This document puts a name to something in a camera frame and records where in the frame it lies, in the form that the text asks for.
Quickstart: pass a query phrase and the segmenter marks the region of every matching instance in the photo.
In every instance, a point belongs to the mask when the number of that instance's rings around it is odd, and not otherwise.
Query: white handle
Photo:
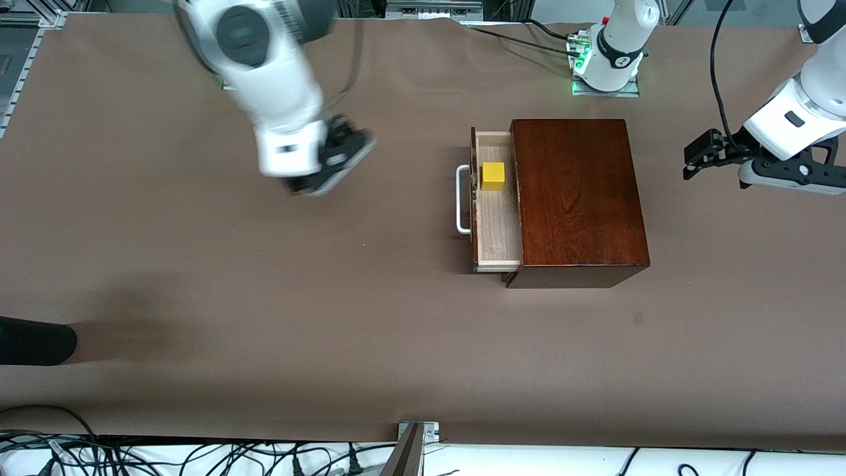
[[[462,235],[469,235],[470,229],[461,226],[461,173],[465,170],[470,171],[468,164],[455,169],[455,229]]]

